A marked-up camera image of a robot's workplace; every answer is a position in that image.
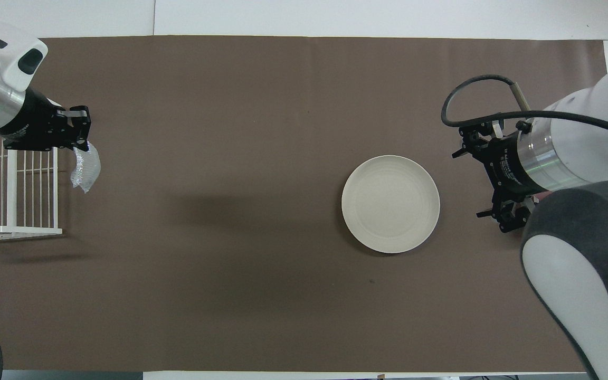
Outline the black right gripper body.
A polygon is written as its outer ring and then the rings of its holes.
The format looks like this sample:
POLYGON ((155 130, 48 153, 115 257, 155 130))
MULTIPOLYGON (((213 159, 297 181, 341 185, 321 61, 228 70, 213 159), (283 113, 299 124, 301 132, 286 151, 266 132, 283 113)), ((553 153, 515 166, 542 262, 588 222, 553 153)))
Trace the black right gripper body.
POLYGON ((487 146, 487 174, 495 188, 516 196, 534 194, 534 181, 524 170, 517 152, 519 132, 492 139, 487 146))

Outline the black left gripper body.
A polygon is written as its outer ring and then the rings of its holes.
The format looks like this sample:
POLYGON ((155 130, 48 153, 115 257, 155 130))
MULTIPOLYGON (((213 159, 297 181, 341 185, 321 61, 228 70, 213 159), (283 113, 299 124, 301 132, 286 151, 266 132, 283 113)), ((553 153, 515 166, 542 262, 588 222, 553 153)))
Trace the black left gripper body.
POLYGON ((29 151, 74 147, 75 131, 65 111, 40 92, 27 88, 19 113, 2 128, 3 147, 29 151))

